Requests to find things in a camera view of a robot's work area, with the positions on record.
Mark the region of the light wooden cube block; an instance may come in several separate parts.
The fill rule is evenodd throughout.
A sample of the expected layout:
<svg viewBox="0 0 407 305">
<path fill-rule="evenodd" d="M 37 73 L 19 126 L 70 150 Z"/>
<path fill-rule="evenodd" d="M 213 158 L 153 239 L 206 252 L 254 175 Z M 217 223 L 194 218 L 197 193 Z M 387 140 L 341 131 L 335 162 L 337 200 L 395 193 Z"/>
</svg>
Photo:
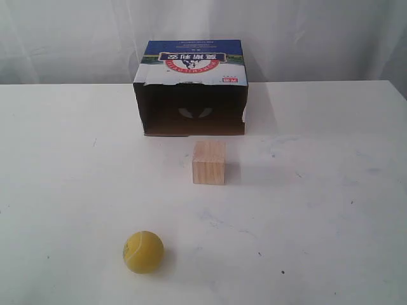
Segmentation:
<svg viewBox="0 0 407 305">
<path fill-rule="evenodd" d="M 194 184 L 225 184 L 226 143 L 198 140 L 194 146 L 192 172 Z"/>
</svg>

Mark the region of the blue white cardboard box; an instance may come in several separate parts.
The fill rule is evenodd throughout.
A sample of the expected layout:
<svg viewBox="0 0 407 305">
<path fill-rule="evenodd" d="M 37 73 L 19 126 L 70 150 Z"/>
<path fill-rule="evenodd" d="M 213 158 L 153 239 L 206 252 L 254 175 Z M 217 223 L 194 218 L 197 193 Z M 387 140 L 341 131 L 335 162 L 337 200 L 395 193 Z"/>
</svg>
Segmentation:
<svg viewBox="0 0 407 305">
<path fill-rule="evenodd" d="M 146 136 L 245 133 L 249 84 L 238 39 L 150 41 L 133 87 Z"/>
</svg>

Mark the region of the yellow tennis ball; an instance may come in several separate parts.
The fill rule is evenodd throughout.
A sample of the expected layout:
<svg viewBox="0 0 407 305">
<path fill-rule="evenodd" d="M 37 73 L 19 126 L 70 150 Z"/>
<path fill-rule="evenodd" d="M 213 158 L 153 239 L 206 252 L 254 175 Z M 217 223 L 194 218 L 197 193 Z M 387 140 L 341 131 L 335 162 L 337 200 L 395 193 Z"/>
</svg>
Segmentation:
<svg viewBox="0 0 407 305">
<path fill-rule="evenodd" d="M 123 247 L 126 267 L 137 274 L 156 271 L 162 262 L 164 245 L 155 233 L 139 231 L 130 236 Z"/>
</svg>

